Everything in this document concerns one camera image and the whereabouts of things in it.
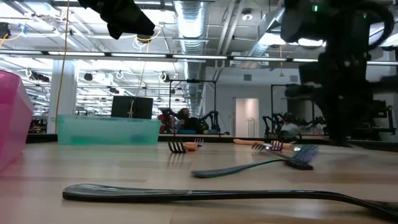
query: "table surface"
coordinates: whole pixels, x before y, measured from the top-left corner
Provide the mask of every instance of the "table surface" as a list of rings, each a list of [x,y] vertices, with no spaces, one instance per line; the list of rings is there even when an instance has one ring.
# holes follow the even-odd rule
[[[387,223],[366,209],[322,200],[219,200],[167,204],[72,202],[72,184],[208,190],[309,189],[398,202],[398,154],[320,146],[314,171],[267,164],[214,179],[191,170],[217,169],[272,159],[249,146],[205,143],[197,152],[170,154],[157,146],[29,144],[0,174],[0,219],[10,224],[61,223]]]

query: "robotic arm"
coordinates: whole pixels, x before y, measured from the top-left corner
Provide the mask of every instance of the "robotic arm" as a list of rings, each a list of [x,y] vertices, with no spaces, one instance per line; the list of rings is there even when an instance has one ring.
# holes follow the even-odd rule
[[[304,85],[289,86],[285,95],[312,95],[328,122],[330,139],[345,145],[355,124],[372,110],[375,86],[366,80],[369,51],[392,34],[393,15],[384,6],[363,0],[285,0],[284,7],[282,39],[326,42],[318,62],[299,67]],[[369,44],[370,25],[375,22],[383,22],[384,30],[377,41]],[[318,87],[305,85],[309,83]]]

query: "white column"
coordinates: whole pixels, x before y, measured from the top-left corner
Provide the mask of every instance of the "white column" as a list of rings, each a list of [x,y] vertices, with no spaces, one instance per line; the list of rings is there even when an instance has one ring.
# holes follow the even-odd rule
[[[60,89],[62,74],[62,60],[54,60],[51,79],[51,95],[49,107],[49,120],[47,123],[47,134],[55,134],[55,113],[57,110],[58,93]],[[76,91],[79,77],[79,70],[75,62],[65,61],[63,70],[62,88],[58,102],[58,114],[75,114]]]

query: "ceiling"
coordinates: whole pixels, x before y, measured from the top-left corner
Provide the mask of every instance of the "ceiling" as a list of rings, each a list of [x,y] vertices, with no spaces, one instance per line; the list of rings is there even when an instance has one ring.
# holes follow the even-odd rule
[[[162,54],[183,54],[181,43],[184,38],[180,36],[177,25],[177,15],[174,11],[173,2],[169,0],[138,1],[135,3],[141,7],[145,15],[155,24],[155,36],[149,45],[142,44],[136,39],[134,34],[123,34],[119,40],[114,40],[108,34],[106,23],[100,18],[99,14],[91,9],[80,7],[76,0],[70,0],[69,29],[67,30],[67,50],[79,52],[142,52],[142,53],[162,53]],[[205,32],[201,41],[205,43],[203,54],[217,54],[218,49],[227,55],[244,55],[250,50],[260,38],[258,27],[264,15],[278,10],[280,3],[277,0],[203,0],[206,8]],[[10,23],[12,40],[4,41],[0,50],[39,50],[39,51],[64,51],[65,26],[67,15],[67,1],[46,1],[46,0],[25,0],[25,1],[0,1],[0,22]],[[250,9],[252,19],[245,21],[242,19],[240,9]],[[229,29],[226,31],[224,45],[220,48],[220,38],[223,33],[225,22],[230,16]],[[378,29],[380,24],[376,24],[373,29]],[[394,45],[395,39],[389,40],[389,45]],[[278,34],[272,34],[268,40],[280,42]],[[323,47],[318,49],[306,49],[298,45],[282,44],[280,47],[269,47],[265,54],[270,57],[296,57],[296,58],[317,58],[323,51]],[[189,62],[202,64],[202,73],[206,75],[202,78],[212,79],[216,72],[214,61]],[[93,73],[101,76],[112,77],[112,85],[120,86],[120,94],[151,96],[155,99],[154,114],[158,113],[158,108],[168,106],[169,103],[169,84],[160,80],[159,75],[165,73],[173,79],[186,79],[186,61],[176,60],[168,62],[143,62],[143,61],[123,61],[123,60],[75,60],[80,69],[79,86],[77,96],[77,107],[79,110],[88,110],[90,113],[108,115],[111,108],[111,99],[115,95],[109,88],[98,85],[106,85],[109,80],[99,79],[86,81],[86,73]],[[286,69],[297,67],[294,63],[268,63],[265,67],[267,71],[275,69],[273,79],[260,79],[258,83],[288,83],[291,81],[290,75],[278,78],[280,72],[277,68],[282,66]],[[233,78],[227,78],[227,73],[241,71],[242,65],[226,64],[225,70],[220,74],[220,81],[224,84],[234,83]],[[26,57],[1,57],[0,68],[10,70],[22,77],[27,84],[28,93],[35,103],[35,114],[45,114],[48,112],[49,95],[51,89],[49,83],[34,80],[30,76],[31,71],[49,77],[52,76],[53,60],[48,58]],[[262,73],[261,65],[255,67]],[[32,84],[43,84],[43,86],[32,86]],[[201,99],[201,85],[194,89],[186,88],[186,83],[173,83],[176,92],[172,98],[172,109],[179,110],[192,106],[194,98]]]

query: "orange object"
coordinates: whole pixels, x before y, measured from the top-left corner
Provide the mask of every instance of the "orange object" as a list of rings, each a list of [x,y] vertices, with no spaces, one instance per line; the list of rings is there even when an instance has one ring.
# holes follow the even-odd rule
[[[196,144],[194,142],[186,142],[185,150],[190,151],[190,152],[196,151],[196,150],[198,150],[198,144]]]
[[[236,144],[244,144],[244,145],[264,144],[263,141],[248,141],[248,140],[240,140],[240,139],[234,139],[234,142]]]

